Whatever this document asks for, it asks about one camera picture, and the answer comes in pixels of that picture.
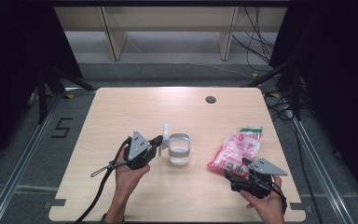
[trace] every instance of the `pink plastic bag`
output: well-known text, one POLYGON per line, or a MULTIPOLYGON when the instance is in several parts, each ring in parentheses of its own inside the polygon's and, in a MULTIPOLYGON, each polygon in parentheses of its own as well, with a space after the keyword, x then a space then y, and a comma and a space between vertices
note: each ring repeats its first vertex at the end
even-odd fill
POLYGON ((227 138, 217 151, 208 167, 213 170, 228 170, 234 175, 246 177, 248 167, 242 164, 242 158, 255 160, 260 149, 262 127, 244 127, 239 133, 227 138))

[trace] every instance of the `wire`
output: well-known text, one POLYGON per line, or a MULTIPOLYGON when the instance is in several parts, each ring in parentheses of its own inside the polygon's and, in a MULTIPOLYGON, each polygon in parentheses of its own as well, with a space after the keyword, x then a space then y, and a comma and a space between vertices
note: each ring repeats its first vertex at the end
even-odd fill
MULTIPOLYGON (((132 46, 138 50, 140 53, 142 54, 145 54, 143 51, 141 51, 138 47, 136 47, 130 40, 128 40, 132 46)), ((159 61, 159 62, 156 62, 156 61, 151 61, 149 59, 147 59, 149 62, 151 63, 167 63, 167 64, 176 64, 176 63, 170 63, 170 62, 164 62, 164 61, 159 61)), ((252 76, 250 75, 246 75, 244 73, 241 73, 239 71, 233 71, 233 70, 227 70, 227 69, 223 69, 223 68, 220 68, 220 67, 217 67, 216 65, 211 65, 211 64, 205 64, 205 63, 185 63, 185 64, 191 64, 191 65, 196 65, 196 66, 205 66, 205 67, 212 67, 214 69, 217 69, 217 70, 220 70, 220 71, 224 71, 224 72, 229 72, 229 73, 236 73, 236 74, 240 74, 244 77, 247 77, 247 78, 250 78, 250 79, 254 79, 252 76)))
POLYGON ((95 204, 98 202, 98 200, 101 197, 101 194, 103 193, 103 187, 106 183, 107 178, 112 174, 112 172, 116 169, 116 162, 118 160, 118 157, 122 151, 122 149, 124 148, 124 146, 126 146, 129 142, 131 141, 131 137, 128 137, 120 146, 120 148, 118 149, 118 152, 115 156, 115 158, 109 162, 110 165, 107 167, 106 173, 103 176, 103 180, 101 181, 100 187, 98 188, 98 192, 95 195, 94 200, 92 201, 92 203, 89 205, 89 208, 86 210, 86 212, 83 213, 83 215, 81 215, 74 224, 79 224, 81 223, 81 221, 83 221, 83 219, 89 214, 89 212, 92 210, 92 208, 94 208, 95 204))
POLYGON ((238 40, 238 38, 236 36, 233 35, 233 37, 238 43, 240 43, 240 45, 242 47, 244 47, 246 49, 246 62, 249 64, 249 66, 251 66, 255 71, 270 72, 270 71, 267 71, 267 70, 262 70, 262 69, 255 68, 249 63, 249 51, 251 51, 253 54, 258 56, 264 62, 268 63, 269 59, 271 57, 271 53, 269 51, 270 51, 270 49, 273 49, 273 45, 271 43, 269 43, 260 33, 260 25, 259 25, 259 22, 258 22, 260 8, 259 7, 255 8, 255 22, 252 20, 247 8, 245 7, 244 9, 245 9, 246 15, 247 15, 247 17, 249 19, 249 22, 252 24, 252 27, 254 29, 252 35, 249 35, 247 32, 245 32, 248 36, 251 37, 248 46, 245 46, 244 44, 242 44, 240 42, 240 40, 238 40), (259 52, 257 52, 254 49, 251 49, 251 45, 252 45, 253 40, 260 43, 260 46, 261 46, 261 49, 262 49, 264 55, 259 53, 259 52))
POLYGON ((314 204, 314 207, 315 207, 315 210, 316 210, 316 214, 318 216, 318 219, 319 219, 319 223, 323 223, 322 221, 322 217, 321 217, 321 213, 319 211, 319 206, 318 204, 316 203, 316 199, 315 199, 315 196, 313 194, 313 190, 310 186, 310 180, 308 178, 308 175, 307 175, 307 172, 305 170, 305 166, 304 166, 304 160, 303 160, 303 153, 302 153, 302 147, 301 147, 301 141, 300 141, 300 133, 296 127, 296 125, 294 124, 293 122, 293 118, 294 116, 291 115, 290 117, 287 116, 285 113, 283 113, 283 111, 288 111, 288 110, 291 110, 290 108, 290 105, 286 102, 283 101, 284 97, 281 98, 278 103, 276 105, 268 105, 267 102, 266 104, 268 105, 268 109, 273 109, 277 114, 279 114, 279 116, 282 116, 283 117, 283 120, 289 120, 291 122, 291 124, 293 125, 294 129, 295 129, 295 135, 296 135, 296 142, 297 142, 297 148, 298 148, 298 156, 299 156, 299 159, 300 159, 300 164, 301 164, 301 170, 302 170, 302 173, 303 173, 303 176, 305 178, 305 181, 306 181, 306 184, 307 184, 307 187, 310 191, 310 197, 312 199, 312 202, 314 204), (278 105, 283 105, 284 109, 283 110, 279 110, 278 109, 278 105))

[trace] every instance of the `human hand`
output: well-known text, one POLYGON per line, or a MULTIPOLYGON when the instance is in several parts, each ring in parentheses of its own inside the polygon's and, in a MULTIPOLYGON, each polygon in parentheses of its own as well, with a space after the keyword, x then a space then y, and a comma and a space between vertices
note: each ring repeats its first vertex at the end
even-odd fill
MULTIPOLYGON (((118 157, 119 160, 124 158, 124 149, 118 157)), ((104 220, 107 223, 121 223, 124 219, 124 213, 127 206, 127 201, 130 195, 135 190, 142 176, 149 172, 150 166, 146 166, 132 170, 127 165, 120 165, 116 168, 116 190, 104 220)))
MULTIPOLYGON (((274 188, 280 191, 282 186, 281 178, 278 175, 273 175, 272 177, 274 178, 274 188)), ((254 207, 264 223, 284 223, 282 199, 275 191, 272 190, 271 193, 263 199, 256 198, 246 190, 241 190, 240 195, 249 202, 246 208, 250 209, 254 207)))

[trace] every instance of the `table top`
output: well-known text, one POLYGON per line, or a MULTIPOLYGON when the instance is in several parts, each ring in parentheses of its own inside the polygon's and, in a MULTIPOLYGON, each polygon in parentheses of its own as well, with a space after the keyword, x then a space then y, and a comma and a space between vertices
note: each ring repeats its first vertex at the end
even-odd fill
MULTIPOLYGON (((73 221, 94 199, 104 173, 90 174, 106 166, 121 143, 133 131, 148 140, 163 134, 186 133, 190 137, 190 162, 173 166, 168 149, 151 162, 151 170, 130 197, 126 220, 143 222, 246 222, 260 221, 254 209, 231 191, 229 181, 207 168, 225 138, 244 126, 263 126, 257 157, 263 157, 288 173, 282 190, 289 204, 286 221, 303 221, 304 210, 292 210, 301 203, 291 172, 259 89, 256 88, 101 88, 97 91, 78 137, 73 155, 52 206, 54 221, 73 221), (213 96, 214 104, 206 102, 213 96)), ((100 220, 115 189, 115 174, 107 180, 103 194, 85 221, 100 220)))
POLYGON ((10 0, 55 7, 288 7, 292 0, 10 0))

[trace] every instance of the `wrist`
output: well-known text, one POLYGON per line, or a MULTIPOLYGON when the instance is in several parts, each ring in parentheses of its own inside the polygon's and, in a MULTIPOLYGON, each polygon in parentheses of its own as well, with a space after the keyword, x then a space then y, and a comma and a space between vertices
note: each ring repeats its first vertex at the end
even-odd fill
POLYGON ((126 211, 126 206, 129 198, 129 194, 126 194, 125 192, 121 191, 116 191, 112 203, 106 213, 104 221, 107 223, 122 223, 124 220, 124 213, 126 211))

